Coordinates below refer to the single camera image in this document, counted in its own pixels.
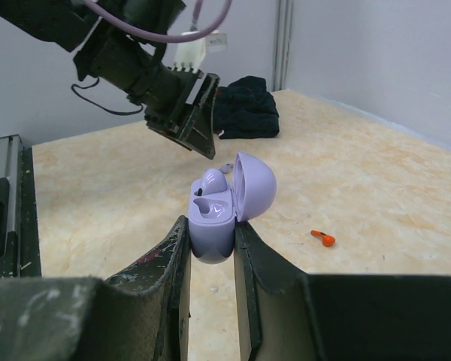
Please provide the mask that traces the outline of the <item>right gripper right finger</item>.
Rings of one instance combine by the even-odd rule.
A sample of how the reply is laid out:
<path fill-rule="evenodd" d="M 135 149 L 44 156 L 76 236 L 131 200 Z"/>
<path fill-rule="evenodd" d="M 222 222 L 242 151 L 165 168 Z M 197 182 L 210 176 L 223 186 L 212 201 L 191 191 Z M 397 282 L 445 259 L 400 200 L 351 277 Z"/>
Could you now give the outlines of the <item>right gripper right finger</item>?
<path fill-rule="evenodd" d="M 451 360 L 451 276 L 308 274 L 235 228 L 242 360 Z"/>

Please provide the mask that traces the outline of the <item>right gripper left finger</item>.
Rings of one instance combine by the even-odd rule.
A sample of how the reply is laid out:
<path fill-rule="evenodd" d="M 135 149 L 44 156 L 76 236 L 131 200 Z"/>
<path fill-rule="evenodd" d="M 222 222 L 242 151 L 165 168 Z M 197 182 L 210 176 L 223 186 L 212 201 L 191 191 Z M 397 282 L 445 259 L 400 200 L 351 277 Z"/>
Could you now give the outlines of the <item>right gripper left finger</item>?
<path fill-rule="evenodd" d="M 0 360 L 185 360 L 190 271 L 182 216 L 107 279 L 0 278 Z"/>

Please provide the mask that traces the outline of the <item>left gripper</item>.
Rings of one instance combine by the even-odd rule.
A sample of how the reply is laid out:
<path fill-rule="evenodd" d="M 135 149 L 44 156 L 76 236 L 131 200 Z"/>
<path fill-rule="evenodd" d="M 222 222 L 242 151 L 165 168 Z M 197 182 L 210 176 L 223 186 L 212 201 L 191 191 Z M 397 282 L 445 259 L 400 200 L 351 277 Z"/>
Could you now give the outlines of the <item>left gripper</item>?
<path fill-rule="evenodd" d="M 147 127 L 208 159 L 215 157 L 213 106 L 219 76 L 204 74 L 192 64 L 168 68 L 125 35 L 92 36 L 74 56 L 77 77 L 93 77 L 89 86 L 73 85 L 73 93 L 85 102 L 117 116 L 138 114 L 144 107 Z M 106 80 L 126 93 L 139 109 L 114 111 L 79 91 Z"/>

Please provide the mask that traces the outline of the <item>purple earbud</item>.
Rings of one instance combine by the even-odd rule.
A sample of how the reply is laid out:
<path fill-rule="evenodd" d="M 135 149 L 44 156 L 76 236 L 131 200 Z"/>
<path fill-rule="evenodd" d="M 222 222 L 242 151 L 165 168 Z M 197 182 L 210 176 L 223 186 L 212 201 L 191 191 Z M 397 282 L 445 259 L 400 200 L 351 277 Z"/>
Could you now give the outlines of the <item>purple earbud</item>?
<path fill-rule="evenodd" d="M 223 173 L 223 174 L 228 174 L 231 173 L 233 171 L 234 168 L 234 164 L 233 163 L 226 163 L 225 165 L 222 165 L 219 170 Z"/>
<path fill-rule="evenodd" d="M 202 175 L 197 196 L 208 196 L 210 194 L 225 192 L 229 188 L 225 175 L 217 168 L 209 168 Z"/>

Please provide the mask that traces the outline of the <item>purple earbud case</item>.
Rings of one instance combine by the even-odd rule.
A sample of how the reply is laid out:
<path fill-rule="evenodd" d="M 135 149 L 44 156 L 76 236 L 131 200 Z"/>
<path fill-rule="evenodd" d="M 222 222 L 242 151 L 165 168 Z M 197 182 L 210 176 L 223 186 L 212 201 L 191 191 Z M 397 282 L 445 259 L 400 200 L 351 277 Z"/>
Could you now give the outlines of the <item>purple earbud case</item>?
<path fill-rule="evenodd" d="M 265 162 L 242 152 L 236 154 L 232 179 L 225 176 L 229 185 L 225 192 L 197 196 L 201 177 L 192 182 L 189 192 L 191 248 L 200 262 L 217 264 L 235 248 L 236 224 L 257 218 L 271 207 L 277 179 Z"/>

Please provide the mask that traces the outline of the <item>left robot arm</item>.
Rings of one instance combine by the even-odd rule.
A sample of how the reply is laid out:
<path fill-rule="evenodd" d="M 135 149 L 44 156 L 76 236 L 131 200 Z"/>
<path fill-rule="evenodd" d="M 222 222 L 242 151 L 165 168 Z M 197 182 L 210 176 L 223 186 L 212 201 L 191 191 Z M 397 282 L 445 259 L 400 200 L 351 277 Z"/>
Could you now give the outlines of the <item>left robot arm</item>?
<path fill-rule="evenodd" d="M 167 67 L 166 44 L 146 40 L 100 19 L 74 1 L 0 1 L 0 17 L 40 41 L 75 52 L 78 80 L 105 80 L 144 112 L 149 129 L 212 159 L 213 105 L 219 76 L 192 64 Z"/>

